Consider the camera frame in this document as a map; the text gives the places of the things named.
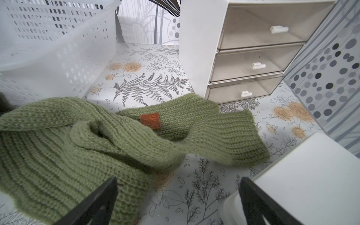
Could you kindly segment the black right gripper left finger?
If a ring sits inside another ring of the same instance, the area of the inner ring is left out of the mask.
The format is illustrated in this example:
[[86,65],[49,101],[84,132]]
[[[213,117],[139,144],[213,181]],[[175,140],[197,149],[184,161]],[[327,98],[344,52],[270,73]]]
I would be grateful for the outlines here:
[[111,177],[55,224],[108,225],[117,195],[117,179]]

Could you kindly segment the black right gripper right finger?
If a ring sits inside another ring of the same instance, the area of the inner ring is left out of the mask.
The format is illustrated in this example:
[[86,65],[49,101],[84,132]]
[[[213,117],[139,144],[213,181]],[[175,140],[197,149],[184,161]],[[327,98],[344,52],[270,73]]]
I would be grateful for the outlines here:
[[241,179],[239,194],[248,225],[301,224],[248,177]]

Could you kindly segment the green knitted scarf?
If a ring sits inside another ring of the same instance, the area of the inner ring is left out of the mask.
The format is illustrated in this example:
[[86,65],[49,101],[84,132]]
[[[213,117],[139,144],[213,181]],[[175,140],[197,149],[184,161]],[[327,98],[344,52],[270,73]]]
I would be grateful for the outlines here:
[[116,177],[110,224],[131,225],[157,174],[173,172],[188,154],[238,167],[269,157],[251,112],[221,113],[194,93],[117,113],[54,97],[1,116],[1,191],[46,224]]

